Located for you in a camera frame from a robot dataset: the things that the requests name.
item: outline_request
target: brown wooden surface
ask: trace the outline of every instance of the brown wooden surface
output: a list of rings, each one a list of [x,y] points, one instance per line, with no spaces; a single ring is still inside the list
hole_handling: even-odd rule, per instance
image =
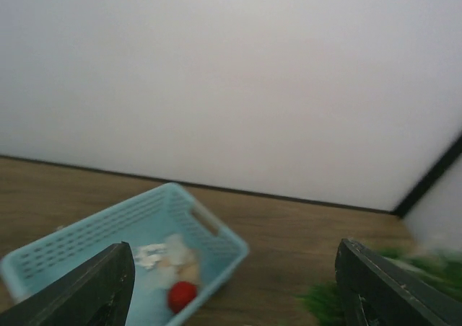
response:
[[[0,158],[0,255],[160,183]],[[187,323],[315,325],[295,295],[334,279],[342,237],[371,247],[412,245],[385,214],[350,211],[238,193],[188,188],[250,245],[233,279]],[[0,286],[0,310],[12,302]]]

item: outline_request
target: plastic bin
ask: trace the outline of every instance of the plastic bin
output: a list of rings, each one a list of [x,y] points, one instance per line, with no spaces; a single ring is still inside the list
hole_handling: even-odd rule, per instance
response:
[[[126,326],[181,325],[230,278],[248,254],[248,246],[175,183],[161,185],[10,252],[1,261],[1,275],[19,302],[112,243],[128,242],[135,250],[164,242],[173,233],[182,234],[184,242],[200,253],[203,284],[199,295],[173,315],[167,307],[166,290],[147,288],[155,272],[136,266]]]

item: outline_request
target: basket handle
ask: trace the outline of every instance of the basket handle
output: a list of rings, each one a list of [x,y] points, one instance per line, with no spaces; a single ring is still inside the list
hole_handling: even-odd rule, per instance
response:
[[[200,203],[195,203],[190,212],[192,217],[214,236],[217,236],[219,230],[223,227],[223,223]]]

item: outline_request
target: basket handle cutout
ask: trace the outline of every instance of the basket handle cutout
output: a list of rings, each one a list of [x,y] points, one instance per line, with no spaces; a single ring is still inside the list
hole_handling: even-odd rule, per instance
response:
[[[213,234],[214,236],[218,235],[219,232],[219,226],[215,224],[211,219],[208,219],[208,217],[201,212],[201,209],[197,208],[196,206],[193,206],[191,209],[191,215],[192,217],[197,220],[197,222],[200,223],[208,232]]]

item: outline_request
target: artificial grass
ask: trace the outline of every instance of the artificial grass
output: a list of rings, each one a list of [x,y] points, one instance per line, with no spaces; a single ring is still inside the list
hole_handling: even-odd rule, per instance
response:
[[[462,302],[462,255],[439,252],[434,255],[406,256],[400,248],[378,250],[382,256],[408,265],[411,274],[456,301]],[[346,326],[335,281],[312,286],[302,295],[305,308],[318,320],[319,326]]]

